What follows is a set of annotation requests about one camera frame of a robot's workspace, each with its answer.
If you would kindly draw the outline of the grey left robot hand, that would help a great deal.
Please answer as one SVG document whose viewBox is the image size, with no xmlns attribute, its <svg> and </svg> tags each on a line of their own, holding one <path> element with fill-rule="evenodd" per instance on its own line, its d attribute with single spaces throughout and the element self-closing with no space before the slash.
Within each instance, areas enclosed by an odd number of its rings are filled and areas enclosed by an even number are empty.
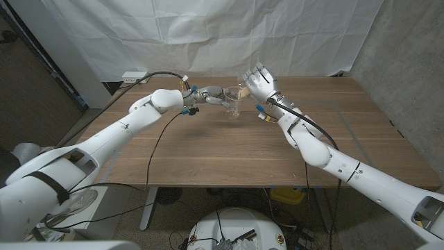
<svg viewBox="0 0 444 250">
<path fill-rule="evenodd" d="M 195 106 L 198 103 L 209 103 L 215 106 L 223 106 L 233 109 L 229 101 L 238 100 L 239 88 L 223 88 L 219 86 L 207 86 L 183 93 L 184 106 Z"/>
</svg>

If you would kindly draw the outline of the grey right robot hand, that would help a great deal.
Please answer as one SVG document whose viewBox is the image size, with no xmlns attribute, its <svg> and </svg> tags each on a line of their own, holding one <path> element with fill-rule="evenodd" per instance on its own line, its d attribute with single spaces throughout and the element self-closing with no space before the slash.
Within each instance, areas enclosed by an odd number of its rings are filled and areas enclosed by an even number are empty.
<svg viewBox="0 0 444 250">
<path fill-rule="evenodd" d="M 249 92 L 262 103 L 280 93 L 278 80 L 261 62 L 258 62 L 252 70 L 248 70 L 242 79 Z"/>
</svg>

